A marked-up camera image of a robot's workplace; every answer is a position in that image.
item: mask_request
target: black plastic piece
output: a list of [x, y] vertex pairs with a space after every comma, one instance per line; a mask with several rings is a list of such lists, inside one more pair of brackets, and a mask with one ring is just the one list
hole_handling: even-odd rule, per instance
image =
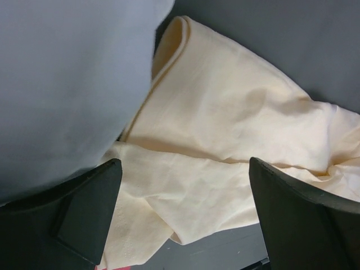
[[120, 160], [0, 208], [4, 269], [93, 270], [101, 261], [122, 178]]
[[271, 270], [269, 258], [265, 258], [257, 263], [254, 263], [242, 270]]
[[250, 183], [272, 269], [360, 269], [360, 203], [255, 158]]

